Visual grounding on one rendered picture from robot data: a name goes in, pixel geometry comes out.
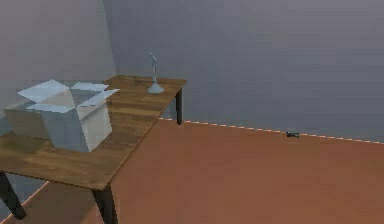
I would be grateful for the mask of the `grey statuette on round base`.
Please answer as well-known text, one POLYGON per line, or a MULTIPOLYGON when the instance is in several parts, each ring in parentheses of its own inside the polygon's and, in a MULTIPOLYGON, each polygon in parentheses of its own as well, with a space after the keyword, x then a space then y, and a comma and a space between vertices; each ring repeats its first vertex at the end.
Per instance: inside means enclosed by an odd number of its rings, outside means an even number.
POLYGON ((152 85, 148 89, 148 92, 150 94, 159 94, 159 93, 162 93, 164 89, 157 82, 157 72, 156 72, 157 58, 152 52, 149 53, 149 56, 152 63, 152 85))

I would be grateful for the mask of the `brown wooden table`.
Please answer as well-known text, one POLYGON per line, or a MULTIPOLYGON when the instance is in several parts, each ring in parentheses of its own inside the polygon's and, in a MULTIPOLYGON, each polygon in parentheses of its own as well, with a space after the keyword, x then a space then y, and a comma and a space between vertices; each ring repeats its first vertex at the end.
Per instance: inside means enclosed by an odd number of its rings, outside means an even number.
POLYGON ((114 76, 105 81, 120 90, 107 101, 113 131, 91 152, 56 148, 48 140, 8 131, 0 135, 0 200, 16 219, 26 212, 13 190, 9 173, 92 191, 105 224, 118 224, 110 182, 162 112, 176 102, 177 122, 183 122, 183 79, 160 78, 164 88, 150 94, 150 77, 114 76))

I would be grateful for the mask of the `open white cardboard box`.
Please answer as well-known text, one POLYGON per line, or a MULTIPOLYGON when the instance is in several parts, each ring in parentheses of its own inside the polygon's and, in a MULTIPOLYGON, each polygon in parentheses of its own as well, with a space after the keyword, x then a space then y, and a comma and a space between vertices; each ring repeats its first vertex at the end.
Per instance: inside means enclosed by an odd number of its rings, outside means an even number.
POLYGON ((106 99, 116 92, 105 84, 77 82, 69 87, 49 80, 19 91, 24 99, 4 112, 18 135, 90 152, 112 132, 106 99))

